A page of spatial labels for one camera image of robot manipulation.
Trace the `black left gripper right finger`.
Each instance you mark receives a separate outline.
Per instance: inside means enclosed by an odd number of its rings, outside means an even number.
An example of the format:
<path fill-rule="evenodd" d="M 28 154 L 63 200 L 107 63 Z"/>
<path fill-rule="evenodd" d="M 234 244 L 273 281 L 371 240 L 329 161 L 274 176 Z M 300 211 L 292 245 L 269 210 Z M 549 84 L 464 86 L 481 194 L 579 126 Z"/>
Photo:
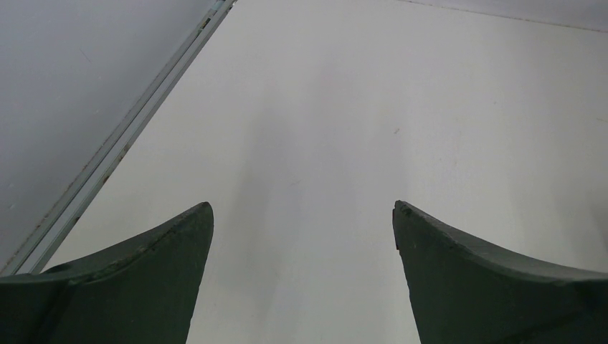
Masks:
<path fill-rule="evenodd" d="M 607 275 L 534 259 L 404 201 L 396 248 L 422 343 L 605 343 Z"/>

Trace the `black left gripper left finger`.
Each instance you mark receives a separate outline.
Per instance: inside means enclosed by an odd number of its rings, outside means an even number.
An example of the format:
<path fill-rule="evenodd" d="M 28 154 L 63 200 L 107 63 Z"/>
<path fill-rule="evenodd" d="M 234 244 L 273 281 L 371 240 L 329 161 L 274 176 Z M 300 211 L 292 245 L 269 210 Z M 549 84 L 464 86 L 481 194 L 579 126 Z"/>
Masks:
<path fill-rule="evenodd" d="M 185 343 L 214 233 L 203 202 L 39 274 L 1 279 L 3 343 Z"/>

